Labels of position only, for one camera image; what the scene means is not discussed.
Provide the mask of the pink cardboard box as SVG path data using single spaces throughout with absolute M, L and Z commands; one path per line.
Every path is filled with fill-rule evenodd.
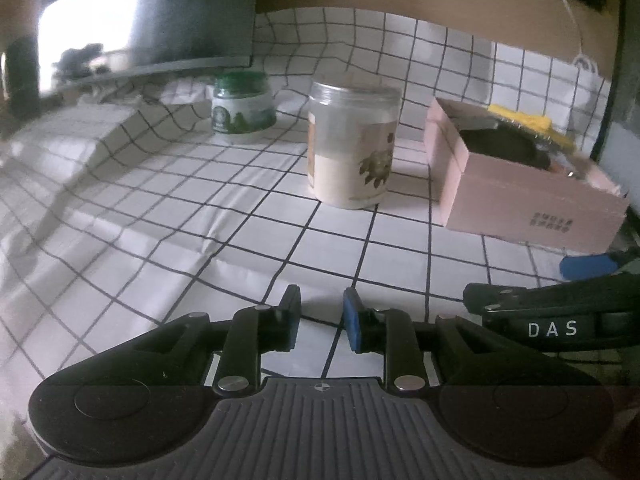
M 486 110 L 434 99 L 424 144 L 432 197 L 445 228 L 574 252 L 604 252 L 626 219 L 629 205 L 620 188 L 591 159 L 568 159 L 571 177 L 555 171 L 477 154 L 458 125 L 484 119 Z

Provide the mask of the black speaker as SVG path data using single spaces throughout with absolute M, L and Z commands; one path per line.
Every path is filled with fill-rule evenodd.
M 21 122 L 40 115 L 37 38 L 21 36 L 2 53 L 2 84 L 9 111 Z

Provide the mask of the large clear plastic jar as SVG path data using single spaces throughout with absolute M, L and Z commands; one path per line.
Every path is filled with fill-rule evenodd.
M 379 203 L 392 172 L 399 88 L 369 74 L 314 77 L 309 93 L 307 174 L 317 200 L 341 209 Z

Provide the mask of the green lid glass jar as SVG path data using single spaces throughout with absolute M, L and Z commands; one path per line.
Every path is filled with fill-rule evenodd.
M 254 70 L 219 75 L 213 84 L 210 125 L 232 144 L 252 143 L 277 122 L 268 76 Z

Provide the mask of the checkered white tablecloth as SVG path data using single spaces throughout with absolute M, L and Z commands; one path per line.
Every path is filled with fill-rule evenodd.
M 44 378 L 195 311 L 231 318 L 303 294 L 289 354 L 270 375 L 374 376 L 340 327 L 345 288 L 418 321 L 465 315 L 466 284 L 560 280 L 561 253 L 449 231 L 421 142 L 436 98 L 549 117 L 589 150 L 608 81 L 555 58 L 404 16 L 310 8 L 262 14 L 254 65 L 277 121 L 224 144 L 194 78 L 118 82 L 31 122 L 1 148 L 1 401 L 24 412 Z M 382 203 L 339 210 L 307 181 L 314 74 L 369 73 L 400 89 Z

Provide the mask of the black television screen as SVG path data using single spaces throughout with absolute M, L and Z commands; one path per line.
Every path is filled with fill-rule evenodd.
M 256 0 L 42 0 L 39 90 L 149 74 L 245 67 Z

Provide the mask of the yellow round sponge pad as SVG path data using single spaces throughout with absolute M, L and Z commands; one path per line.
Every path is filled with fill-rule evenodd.
M 574 141 L 565 134 L 556 131 L 553 128 L 551 119 L 546 116 L 516 112 L 498 104 L 490 104 L 487 111 L 489 114 L 506 120 L 523 131 L 555 144 L 561 150 L 569 152 L 576 150 Z

